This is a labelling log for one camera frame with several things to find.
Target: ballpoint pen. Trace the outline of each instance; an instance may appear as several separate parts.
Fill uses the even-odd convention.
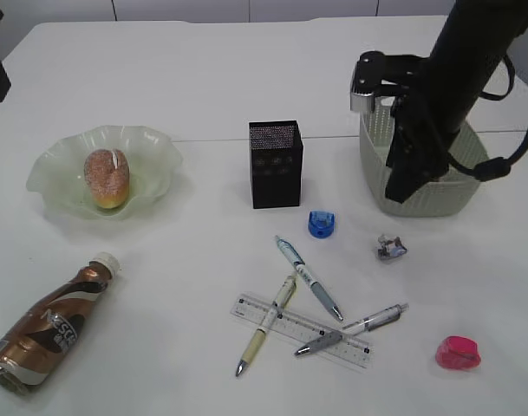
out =
[[[260,349],[260,347],[262,347],[262,344],[265,341],[265,336],[267,336],[267,333],[271,329],[271,326],[277,318],[277,315],[281,313],[281,310],[283,310],[283,308],[286,306],[290,297],[295,293],[297,288],[296,279],[296,274],[292,274],[284,281],[283,286],[271,304],[270,310],[268,310],[267,314],[265,314],[262,323],[260,323],[260,326],[256,329],[256,332],[248,343],[248,347],[246,347],[246,350],[243,352],[243,356],[240,358],[235,376],[239,377],[239,375],[243,373],[244,370],[250,366],[254,360],[257,351]]]
[[[337,320],[342,321],[342,314],[339,307],[336,306],[331,296],[325,291],[322,284],[319,283],[315,276],[313,276],[306,267],[306,263],[297,253],[295,248],[286,240],[283,240],[279,236],[275,236],[277,247],[281,250],[287,260],[290,261],[292,266],[298,272],[298,275],[306,282],[312,293],[316,296],[317,300],[332,314]]]
[[[407,309],[407,303],[403,303],[402,305],[396,304],[394,306],[391,306],[390,308],[384,309],[381,312],[377,312],[376,314],[368,316],[367,318],[361,319],[360,321],[356,321],[350,323],[349,325],[346,325],[345,327],[342,327],[343,331],[355,327],[356,330],[351,331],[350,335],[344,335],[339,331],[330,332],[300,347],[295,352],[295,355],[314,354],[318,351],[321,351],[322,349],[331,347],[332,345],[341,342],[344,336],[355,336],[361,334],[362,332],[373,331],[374,329],[378,329],[383,325],[398,321],[401,317],[402,312],[406,311]]]

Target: pen holder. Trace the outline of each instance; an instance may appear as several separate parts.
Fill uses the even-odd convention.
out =
[[[250,123],[254,209],[300,205],[303,144],[298,123]]]

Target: blue pencil sharpener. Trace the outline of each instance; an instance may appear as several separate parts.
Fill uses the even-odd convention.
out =
[[[327,238],[335,230],[335,214],[326,211],[312,211],[308,219],[308,230],[315,238]]]

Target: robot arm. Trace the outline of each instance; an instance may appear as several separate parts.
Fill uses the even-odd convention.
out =
[[[396,97],[387,198],[404,202],[446,174],[449,165],[481,181],[510,172],[528,148],[528,133],[509,159],[491,159],[472,168],[454,160],[448,149],[479,97],[502,98],[483,93],[483,88],[503,59],[511,77],[509,92],[512,89],[513,67],[505,54],[527,28],[528,0],[457,0],[429,57],[377,51],[360,57],[351,108],[373,112],[376,97]]]

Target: pen grip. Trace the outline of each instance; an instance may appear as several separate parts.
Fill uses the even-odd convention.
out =
[[[342,334],[338,331],[329,332],[324,336],[320,336],[313,341],[308,342],[307,347],[310,348],[311,353],[317,353],[325,348],[329,348],[342,341]]]
[[[335,302],[333,302],[333,299],[327,294],[321,283],[313,282],[310,288],[317,300],[321,302],[327,310],[331,310],[336,306]]]
[[[254,335],[252,336],[252,339],[248,343],[248,347],[246,347],[246,350],[243,352],[241,360],[247,362],[248,364],[251,364],[254,360],[254,357],[256,357],[256,354],[259,351],[260,347],[264,343],[264,340],[265,332],[261,329],[257,329]]]

